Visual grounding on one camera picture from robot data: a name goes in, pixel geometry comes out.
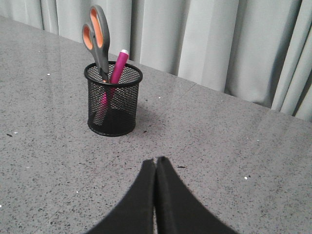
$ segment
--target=curtain fold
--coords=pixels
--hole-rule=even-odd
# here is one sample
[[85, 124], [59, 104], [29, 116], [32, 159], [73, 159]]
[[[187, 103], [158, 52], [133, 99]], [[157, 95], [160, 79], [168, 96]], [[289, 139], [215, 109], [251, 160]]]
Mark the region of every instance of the curtain fold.
[[312, 121], [311, 0], [0, 0], [0, 15], [82, 42], [93, 4], [110, 53]]

